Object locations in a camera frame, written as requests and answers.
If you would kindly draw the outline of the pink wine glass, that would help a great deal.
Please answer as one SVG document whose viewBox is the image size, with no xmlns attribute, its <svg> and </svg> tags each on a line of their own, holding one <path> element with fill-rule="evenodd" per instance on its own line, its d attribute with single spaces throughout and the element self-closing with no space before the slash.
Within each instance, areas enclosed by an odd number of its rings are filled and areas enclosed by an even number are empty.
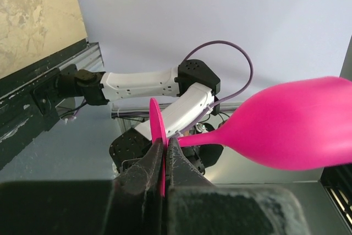
<svg viewBox="0 0 352 235">
<path fill-rule="evenodd" d="M 351 81 L 292 81 L 243 102 L 220 128 L 174 139 L 180 147 L 220 144 L 260 165 L 304 171 L 351 163 Z"/>
</svg>

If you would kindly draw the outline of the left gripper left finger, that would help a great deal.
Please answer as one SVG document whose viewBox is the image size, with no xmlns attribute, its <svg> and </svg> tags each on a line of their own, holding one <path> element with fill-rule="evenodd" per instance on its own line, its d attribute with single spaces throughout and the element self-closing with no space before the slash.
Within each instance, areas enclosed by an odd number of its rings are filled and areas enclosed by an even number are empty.
<svg viewBox="0 0 352 235">
<path fill-rule="evenodd" d="M 113 180 L 1 184 L 1 234 L 160 234 L 163 151 Z"/>
</svg>

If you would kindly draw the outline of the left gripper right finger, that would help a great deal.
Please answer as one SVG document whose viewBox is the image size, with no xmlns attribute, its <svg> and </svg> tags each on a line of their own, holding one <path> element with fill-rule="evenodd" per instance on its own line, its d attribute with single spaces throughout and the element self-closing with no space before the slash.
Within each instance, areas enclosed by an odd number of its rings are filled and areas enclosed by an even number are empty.
<svg viewBox="0 0 352 235">
<path fill-rule="evenodd" d="M 167 150 L 168 234 L 307 234 L 297 198 L 281 187 L 220 188 L 183 155 Z"/>
</svg>

